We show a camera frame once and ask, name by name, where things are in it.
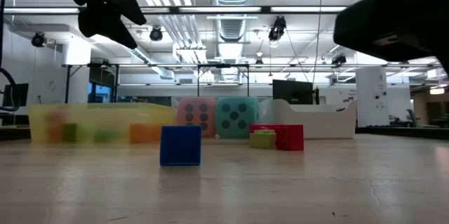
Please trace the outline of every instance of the yellow block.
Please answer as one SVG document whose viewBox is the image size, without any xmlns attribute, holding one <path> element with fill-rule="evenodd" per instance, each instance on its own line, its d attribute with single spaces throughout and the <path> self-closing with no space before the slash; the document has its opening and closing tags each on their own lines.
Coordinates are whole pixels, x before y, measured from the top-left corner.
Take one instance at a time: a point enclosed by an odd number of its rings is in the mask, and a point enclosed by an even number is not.
<svg viewBox="0 0 449 224">
<path fill-rule="evenodd" d="M 250 134 L 250 147 L 275 149 L 276 148 L 276 134 Z"/>
<path fill-rule="evenodd" d="M 275 130 L 254 130 L 256 134 L 276 134 Z"/>
</svg>

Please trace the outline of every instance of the white pillar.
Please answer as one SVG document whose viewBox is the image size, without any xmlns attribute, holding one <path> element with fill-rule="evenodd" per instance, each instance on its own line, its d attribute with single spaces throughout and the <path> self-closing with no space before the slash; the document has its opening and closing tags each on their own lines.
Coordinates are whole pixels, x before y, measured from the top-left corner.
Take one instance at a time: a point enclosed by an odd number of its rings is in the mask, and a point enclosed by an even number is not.
<svg viewBox="0 0 449 224">
<path fill-rule="evenodd" d="M 384 67 L 366 67 L 356 72 L 358 126 L 388 126 L 387 76 Z"/>
<path fill-rule="evenodd" d="M 73 39 L 63 48 L 64 64 L 86 65 L 91 61 L 91 45 L 80 39 Z M 87 103 L 90 69 L 82 67 L 70 78 L 69 103 Z"/>
</svg>

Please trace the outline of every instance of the green block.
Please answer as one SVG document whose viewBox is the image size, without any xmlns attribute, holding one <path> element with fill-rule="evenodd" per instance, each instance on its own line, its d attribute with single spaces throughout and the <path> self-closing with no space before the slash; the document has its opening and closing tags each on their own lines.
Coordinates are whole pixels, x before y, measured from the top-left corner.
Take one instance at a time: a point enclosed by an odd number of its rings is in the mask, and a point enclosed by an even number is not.
<svg viewBox="0 0 449 224">
<path fill-rule="evenodd" d="M 250 147 L 275 149 L 276 148 L 276 134 L 250 134 Z"/>
<path fill-rule="evenodd" d="M 276 134 L 275 130 L 254 130 L 256 134 Z"/>
<path fill-rule="evenodd" d="M 62 140 L 70 143 L 77 141 L 76 132 L 78 130 L 78 124 L 66 123 L 62 125 Z"/>
<path fill-rule="evenodd" d="M 115 140 L 116 135 L 117 133 L 114 130 L 100 129 L 95 132 L 94 141 L 96 143 L 109 143 Z"/>
</svg>

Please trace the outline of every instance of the monitor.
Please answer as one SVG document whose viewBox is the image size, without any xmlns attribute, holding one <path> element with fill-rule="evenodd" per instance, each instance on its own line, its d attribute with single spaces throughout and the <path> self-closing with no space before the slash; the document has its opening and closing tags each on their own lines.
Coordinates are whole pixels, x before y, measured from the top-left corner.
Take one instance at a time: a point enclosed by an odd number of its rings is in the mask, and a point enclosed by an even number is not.
<svg viewBox="0 0 449 224">
<path fill-rule="evenodd" d="M 273 80 L 273 99 L 283 99 L 291 105 L 313 105 L 314 86 L 309 82 Z"/>
<path fill-rule="evenodd" d="M 20 95 L 20 105 L 19 106 L 27 106 L 27 97 L 28 97 L 28 84 L 16 84 L 17 86 L 17 90 L 19 92 Z M 3 106 L 4 107 L 13 107 L 13 102 L 11 100 L 12 97 L 12 88 L 11 85 L 5 85 L 5 91 L 4 91 L 4 96 L 3 96 Z"/>
</svg>

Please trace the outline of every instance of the blue cube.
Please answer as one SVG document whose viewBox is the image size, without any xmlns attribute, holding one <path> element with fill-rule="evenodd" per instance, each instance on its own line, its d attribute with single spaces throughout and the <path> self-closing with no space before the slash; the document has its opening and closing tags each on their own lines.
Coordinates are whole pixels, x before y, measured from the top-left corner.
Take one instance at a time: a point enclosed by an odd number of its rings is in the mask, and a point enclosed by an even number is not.
<svg viewBox="0 0 449 224">
<path fill-rule="evenodd" d="M 161 166 L 201 163 L 201 126 L 162 126 Z"/>
</svg>

